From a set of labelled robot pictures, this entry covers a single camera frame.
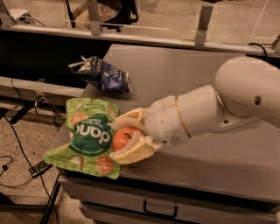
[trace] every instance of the tiled floor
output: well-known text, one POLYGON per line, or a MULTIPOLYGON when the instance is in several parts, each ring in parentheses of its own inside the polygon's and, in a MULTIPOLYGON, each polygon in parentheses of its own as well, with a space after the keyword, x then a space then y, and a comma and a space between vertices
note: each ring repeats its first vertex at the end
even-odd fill
MULTIPOLYGON (((79 5, 81 0, 70 1, 72 10, 79 5)), ((67 27, 67 13, 65 5, 59 0, 6 0, 9 8, 26 8, 31 14, 44 21, 49 26, 67 27)), ((137 0, 140 20, 131 27, 124 27, 122 32, 140 33, 143 35, 165 36, 173 38, 193 39, 200 12, 199 0, 137 0)), ((279 0, 244 0, 219 2, 213 11, 213 18, 209 30, 211 35, 207 39, 216 42, 246 44, 248 42, 272 43, 280 32, 280 1, 279 0)), ((14 105, 1 103, 0 107, 9 109, 8 117, 17 111, 14 105)), ((58 133, 53 126, 53 119, 30 112, 21 121, 15 124, 15 130, 21 141, 26 156, 35 165, 39 162, 49 144, 58 133)), ((8 171, 0 178, 0 183, 14 186, 25 182, 31 177, 17 139, 9 124, 0 120, 0 143, 2 155, 11 155, 14 162, 8 171)), ((53 187, 57 170, 53 167, 47 171, 43 179, 50 192, 53 187)), ((7 195, 24 195, 45 197, 46 192, 40 178, 35 178, 21 189, 10 189, 0 186, 0 193, 7 195)), ((60 224, 93 223, 85 219, 78 208, 79 201, 69 199, 60 191, 56 201, 60 224)), ((0 224, 10 223, 39 223, 42 213, 8 211, 0 213, 0 224)), ((50 223, 57 223, 55 213, 52 213, 50 223)))

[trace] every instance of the green snack bag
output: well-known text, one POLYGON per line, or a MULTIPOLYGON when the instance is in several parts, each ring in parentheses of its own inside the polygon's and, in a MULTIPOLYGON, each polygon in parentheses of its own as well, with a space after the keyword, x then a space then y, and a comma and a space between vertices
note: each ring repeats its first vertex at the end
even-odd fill
POLYGON ((66 124, 73 133, 71 142, 49 150, 44 161, 62 169, 96 177, 117 179, 120 165, 109 157, 115 134, 110 124, 118 107, 103 100, 73 98, 66 103, 66 124))

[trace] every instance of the crumpled chip bag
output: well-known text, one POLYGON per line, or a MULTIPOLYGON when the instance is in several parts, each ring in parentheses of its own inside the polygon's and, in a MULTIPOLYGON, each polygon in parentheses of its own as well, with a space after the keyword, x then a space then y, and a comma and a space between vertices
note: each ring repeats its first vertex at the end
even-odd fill
POLYGON ((94 56, 84 58, 82 62, 68 65, 71 73, 92 86, 109 92, 131 92, 129 73, 124 72, 108 62, 94 56))
POLYGON ((90 98, 68 100, 66 124, 73 137, 70 143, 49 150, 44 161, 69 171, 117 179, 120 165, 109 157, 115 134, 111 123, 117 116, 118 107, 107 101, 90 98))

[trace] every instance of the drawer handle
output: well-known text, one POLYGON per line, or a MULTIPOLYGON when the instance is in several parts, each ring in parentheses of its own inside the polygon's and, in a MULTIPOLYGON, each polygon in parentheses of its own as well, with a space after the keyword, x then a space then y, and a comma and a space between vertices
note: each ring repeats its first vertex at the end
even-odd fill
POLYGON ((158 218, 161 218, 161 219, 173 219, 177 215, 178 208, 176 206, 174 207, 174 213, 173 214, 154 213, 154 212, 151 212, 151 211, 147 210, 147 201, 145 200, 143 202, 143 211, 148 215, 152 215, 154 217, 158 217, 158 218))

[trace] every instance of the white robotic arm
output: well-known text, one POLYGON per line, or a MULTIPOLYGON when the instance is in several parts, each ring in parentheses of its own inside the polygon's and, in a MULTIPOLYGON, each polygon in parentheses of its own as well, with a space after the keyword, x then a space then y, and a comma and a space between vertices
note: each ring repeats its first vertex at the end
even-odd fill
POLYGON ((280 127, 280 71, 259 59, 237 57, 221 66, 215 87, 155 101, 143 122, 153 139, 172 148, 192 135, 233 130, 258 119, 280 127))

